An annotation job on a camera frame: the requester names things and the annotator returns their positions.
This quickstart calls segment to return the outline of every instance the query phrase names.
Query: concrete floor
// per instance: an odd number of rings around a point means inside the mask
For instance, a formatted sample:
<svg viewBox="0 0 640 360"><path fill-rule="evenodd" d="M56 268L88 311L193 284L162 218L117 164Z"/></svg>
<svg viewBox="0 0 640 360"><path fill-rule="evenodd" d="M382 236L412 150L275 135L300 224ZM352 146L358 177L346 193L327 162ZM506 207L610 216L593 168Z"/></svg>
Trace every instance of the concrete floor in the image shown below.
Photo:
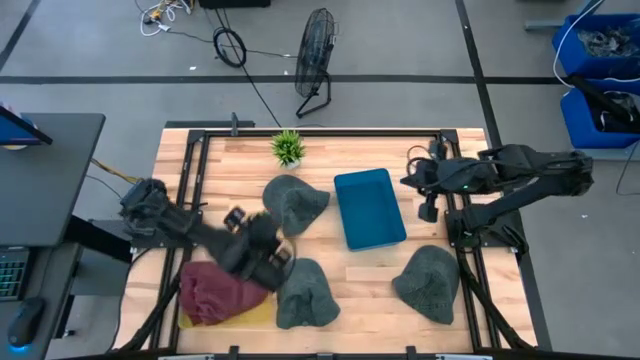
<svg viewBox="0 0 640 360"><path fill-rule="evenodd" d="M139 2L143 7L154 3ZM563 18L581 2L464 1L484 75L552 76L552 33L526 33L522 25L526 19ZM0 2L0 49L29 4ZM273 0L266 9L228 13L248 48L295 54L308 14L319 7L327 7L340 22L329 67L332 74L474 75L452 0ZM601 12L640 12L640 3L609 0ZM212 19L217 26L215 16ZM201 9L191 16L178 12L172 25L176 31L211 37ZM295 62L249 54L247 69L253 75L293 74ZM133 0L117 4L41 0L5 66L0 63L0 98L25 112L104 113L107 122L95 157L125 173L148 176L166 121L226 120L234 111L257 126L274 124L246 83L225 84L217 78L199 84L176 78L167 78L166 83L163 78L155 83L121 82L145 82L126 78L132 76L223 75L243 74L215 60L209 44L168 34L142 37ZM20 83L37 82L34 77L64 78L57 78L62 84ZM292 84L257 86L284 126L486 127L473 83L404 79L336 83L331 105L304 120L294 116L301 99ZM489 85L502 142L538 150L570 149L559 107L564 92L560 85ZM635 216L640 203L615 195L621 168L617 162L596 162L596 183L585 196L547 199L522 210L554 350L640 356L635 336L640 331L636 311L640 280L635 276L640 271ZM634 182L638 172L640 168L632 164L624 191L640 191ZM120 193L128 188L95 169L90 173ZM112 193L93 181L85 182L77 215L114 219L117 211ZM117 297L76 299L70 325L78 335L54 341L48 358L104 352L115 329L118 301ZM100 319L87 322L87 314Z"/></svg>

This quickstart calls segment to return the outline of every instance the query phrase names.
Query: white cable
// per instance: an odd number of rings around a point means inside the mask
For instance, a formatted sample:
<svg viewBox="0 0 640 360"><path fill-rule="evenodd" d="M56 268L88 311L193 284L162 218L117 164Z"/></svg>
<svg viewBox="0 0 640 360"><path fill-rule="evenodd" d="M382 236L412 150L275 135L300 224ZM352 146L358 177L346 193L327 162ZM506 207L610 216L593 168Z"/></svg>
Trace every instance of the white cable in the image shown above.
<svg viewBox="0 0 640 360"><path fill-rule="evenodd" d="M151 10L154 10L154 9L160 7L163 3L166 5L165 0L162 0L157 5L154 5L154 6L150 7L150 8L148 8L147 10L143 11L142 14L140 14L140 33L142 34L142 36L146 36L146 37L154 36L154 35L157 35L158 33L160 33L161 31L163 31L163 29L161 29L159 27L162 23L159 22L159 21L155 21L155 23L158 25L158 29L156 31L154 31L154 32L151 32L151 33L145 33L144 32L144 26L145 26L144 18L145 18L145 16L148 16L148 14L149 14L149 12ZM167 13L167 18L171 22L173 22L176 19L176 13L175 13L175 11L173 11L173 9L182 9L182 5L180 5L180 4L170 4L170 5L167 5L167 8L163 11L163 13Z"/></svg>
<svg viewBox="0 0 640 360"><path fill-rule="evenodd" d="M576 26L576 24L578 22L580 22L580 20L582 20L582 18L584 18L585 16L589 15L591 13L591 11L593 11L595 8L597 8L598 6L600 6L600 4L602 4L604 2L604 0L600 0L597 3L593 4L593 6L591 6L589 8L589 10L586 10L585 12L582 13L582 15L580 15L576 21L573 22L573 24L571 24L571 26L569 26L569 28L567 29L567 31L564 33L564 36L562 36L562 40L560 40L560 44L558 44L558 50L556 50L556 57L553 60L553 75L556 76L556 79L558 79L558 81L560 81L561 83L563 83L565 86L568 86L570 88L573 88L574 86L571 84L567 84L564 80L562 80L562 78L560 77L560 75L558 75L558 70L556 69L557 65L558 65L558 56L560 56L560 50L562 49L562 45L564 44L564 40L567 38L567 35L569 35L569 32L571 31L571 29L573 29L574 26Z"/></svg>
<svg viewBox="0 0 640 360"><path fill-rule="evenodd" d="M149 11L151 11L151 10L157 8L158 6L160 6L160 4L150 7L147 10L143 11L142 14L140 14L140 33L142 34L142 36L153 36L153 35L158 34L160 31L162 31L160 29L157 29L156 31L154 31L152 33L145 33L144 32L144 17L147 16Z"/></svg>

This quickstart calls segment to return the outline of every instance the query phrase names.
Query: blue plastic bin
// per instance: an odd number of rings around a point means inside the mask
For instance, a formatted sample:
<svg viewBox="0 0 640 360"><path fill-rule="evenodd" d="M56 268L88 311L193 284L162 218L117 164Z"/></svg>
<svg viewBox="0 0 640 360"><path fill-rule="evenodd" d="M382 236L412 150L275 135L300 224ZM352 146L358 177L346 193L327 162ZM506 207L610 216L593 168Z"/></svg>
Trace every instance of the blue plastic bin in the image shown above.
<svg viewBox="0 0 640 360"><path fill-rule="evenodd" d="M560 41L569 26L577 18L578 15L568 16L564 25L553 36L553 47L556 51L558 51ZM640 58L591 56L578 38L577 32L578 29L605 31L607 28L624 26L638 18L640 18L638 14L588 15L582 18L567 35L558 56L558 60L562 63L567 75L577 74L590 79L604 79L607 77L634 79L640 77Z"/></svg>
<svg viewBox="0 0 640 360"><path fill-rule="evenodd" d="M623 91L640 95L640 81L621 83L612 80L589 80L589 82L602 91ZM578 89L571 89L562 98L560 107L571 143L576 149L620 149L640 140L640 134L598 131L593 124L587 99Z"/></svg>
<svg viewBox="0 0 640 360"><path fill-rule="evenodd" d="M407 238L386 169L342 174L333 181L349 250L393 245Z"/></svg>

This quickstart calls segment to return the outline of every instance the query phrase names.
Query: black desk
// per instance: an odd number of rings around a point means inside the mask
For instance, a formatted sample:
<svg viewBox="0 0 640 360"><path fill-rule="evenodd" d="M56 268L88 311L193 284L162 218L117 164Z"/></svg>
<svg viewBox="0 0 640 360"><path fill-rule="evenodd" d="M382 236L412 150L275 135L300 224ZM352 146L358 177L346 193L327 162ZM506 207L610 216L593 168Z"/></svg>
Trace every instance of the black desk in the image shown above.
<svg viewBox="0 0 640 360"><path fill-rule="evenodd" d="M16 152L0 149L0 169L3 169L0 246L43 246L32 250L36 258L25 298L43 297L46 307L33 343L26 351L15 353L9 348L6 333L20 302L0 303L2 360L45 357L58 324L66 322L62 310L69 298L83 245L95 248L90 240L112 240L106 233L87 236L93 231L92 226L72 216L104 115L29 114L28 117L53 139L53 144L50 148L31 147Z"/></svg>

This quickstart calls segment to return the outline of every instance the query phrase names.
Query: gray hat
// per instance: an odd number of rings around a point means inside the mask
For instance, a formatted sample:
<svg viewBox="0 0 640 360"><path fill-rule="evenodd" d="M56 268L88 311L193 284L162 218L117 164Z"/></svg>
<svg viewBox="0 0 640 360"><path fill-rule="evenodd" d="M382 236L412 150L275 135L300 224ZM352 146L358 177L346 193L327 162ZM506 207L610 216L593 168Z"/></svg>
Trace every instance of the gray hat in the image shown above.
<svg viewBox="0 0 640 360"><path fill-rule="evenodd" d="M451 324L458 281L454 257L445 249L427 245L413 254L392 284L398 297L420 314L441 324Z"/></svg>
<svg viewBox="0 0 640 360"><path fill-rule="evenodd" d="M280 175L264 188L262 202L284 236L300 235L329 204L329 193L318 191L291 175Z"/></svg>
<svg viewBox="0 0 640 360"><path fill-rule="evenodd" d="M278 290L278 327L325 326L338 314L340 307L320 265L311 259L297 259L291 276Z"/></svg>

